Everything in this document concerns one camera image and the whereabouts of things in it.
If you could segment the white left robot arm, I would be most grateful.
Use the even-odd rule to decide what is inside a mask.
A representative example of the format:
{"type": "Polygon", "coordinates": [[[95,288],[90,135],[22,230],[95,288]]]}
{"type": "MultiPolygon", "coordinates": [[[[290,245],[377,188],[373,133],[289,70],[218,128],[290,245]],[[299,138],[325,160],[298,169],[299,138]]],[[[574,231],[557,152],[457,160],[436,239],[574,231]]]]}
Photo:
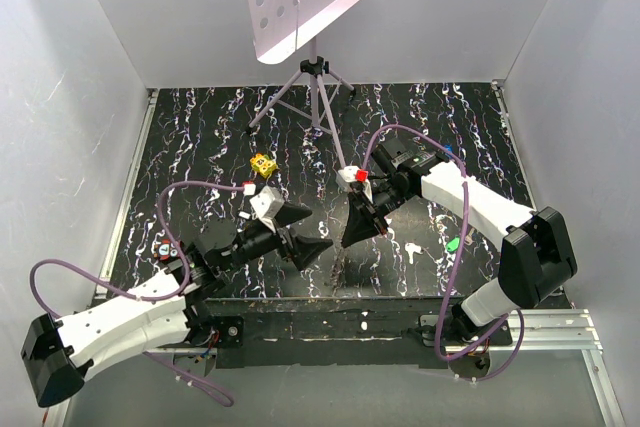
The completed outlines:
{"type": "Polygon", "coordinates": [[[211,354],[240,346],[243,320],[213,314],[205,303],[224,287],[222,273],[270,252],[302,271],[333,244],[295,232],[294,223],[309,217],[309,208],[283,208],[270,224],[252,219],[238,228],[230,219],[210,221],[186,246],[188,274],[172,254],[159,273],[123,296],[59,319],[46,313],[33,320],[21,358],[37,405],[59,404],[96,374],[145,351],[188,344],[211,354]]]}

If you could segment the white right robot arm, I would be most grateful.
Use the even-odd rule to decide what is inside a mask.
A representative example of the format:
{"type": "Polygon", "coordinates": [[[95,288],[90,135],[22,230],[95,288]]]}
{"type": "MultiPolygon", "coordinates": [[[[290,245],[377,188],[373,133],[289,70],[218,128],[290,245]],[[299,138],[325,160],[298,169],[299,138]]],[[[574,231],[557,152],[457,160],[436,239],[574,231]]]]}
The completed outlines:
{"type": "Polygon", "coordinates": [[[373,159],[383,173],[378,186],[372,186],[368,172],[357,166],[337,173],[349,202],[342,247],[386,234],[387,215],[420,197],[467,218],[500,254],[496,278],[451,309],[450,326],[460,342],[479,342],[494,320],[516,309],[536,307],[576,275],[569,233],[557,210],[535,211],[509,200],[473,178],[462,177],[445,154],[413,152],[399,139],[379,144],[373,159]]]}

